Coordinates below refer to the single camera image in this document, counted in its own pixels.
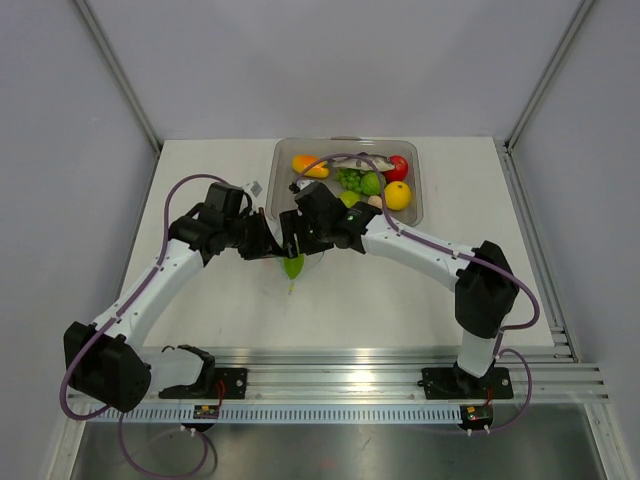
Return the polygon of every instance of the reflective floor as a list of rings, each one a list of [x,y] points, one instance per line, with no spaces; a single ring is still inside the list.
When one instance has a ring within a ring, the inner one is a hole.
[[[502,407],[498,420],[515,409]],[[170,426],[126,425],[125,442],[143,467],[177,475],[195,466],[202,444],[178,433],[145,447]],[[429,427],[455,431],[457,427]],[[217,425],[217,451],[202,473],[219,480],[604,479],[591,432],[579,407],[532,407],[512,429],[467,438],[387,425]],[[89,424],[73,479],[145,478],[124,460],[115,424]]]

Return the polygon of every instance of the gray wall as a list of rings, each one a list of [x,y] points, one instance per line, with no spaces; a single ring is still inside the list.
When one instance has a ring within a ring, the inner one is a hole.
[[[569,322],[640,473],[640,3],[596,5],[516,161]]]
[[[0,69],[0,465],[31,480],[63,332],[114,298],[154,161],[70,2],[3,2]]]
[[[506,136],[578,0],[91,0],[164,138]]]

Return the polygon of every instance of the plastic tray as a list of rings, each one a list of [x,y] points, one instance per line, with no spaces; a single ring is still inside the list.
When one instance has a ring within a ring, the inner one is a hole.
[[[367,152],[378,155],[401,155],[409,163],[409,174],[404,182],[411,188],[411,203],[407,208],[392,212],[392,216],[406,225],[417,225],[422,220],[422,184],[418,151],[413,144],[401,140],[366,140],[362,138],[285,138],[280,140],[273,153],[269,190],[267,192],[267,215],[278,219],[281,212],[296,208],[289,185],[298,175],[291,168],[295,155],[324,157],[334,153]],[[335,169],[326,179],[313,179],[326,184],[338,196],[344,188],[335,180]]]

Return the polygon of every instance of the fish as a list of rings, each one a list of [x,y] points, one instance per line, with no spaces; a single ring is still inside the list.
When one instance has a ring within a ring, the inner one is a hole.
[[[389,157],[385,157],[384,155],[369,155],[367,152],[360,152],[358,153],[358,155],[367,157],[369,160],[371,160],[380,172],[388,172],[396,168],[393,162],[389,160]],[[334,167],[353,168],[354,170],[361,170],[363,172],[370,172],[371,170],[373,170],[367,163],[363,162],[359,158],[333,160],[331,164]]]

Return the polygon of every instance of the table top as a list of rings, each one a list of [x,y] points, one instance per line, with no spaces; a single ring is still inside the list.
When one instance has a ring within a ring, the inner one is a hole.
[[[499,244],[516,276],[538,295],[515,211],[490,137],[403,138],[420,161],[424,218],[416,227],[467,245]],[[264,206],[277,139],[170,140],[164,145],[127,269],[127,288],[160,247],[162,208],[181,178],[210,173],[231,184],[257,180]],[[202,201],[206,180],[184,185],[171,219]],[[146,346],[382,348],[451,347],[462,329],[454,297],[435,280],[388,259],[332,249],[305,276],[290,281],[277,260],[243,261],[233,250],[215,257],[173,299]],[[532,315],[520,294],[507,323]],[[504,345],[553,346],[544,314],[531,329],[509,333]]]

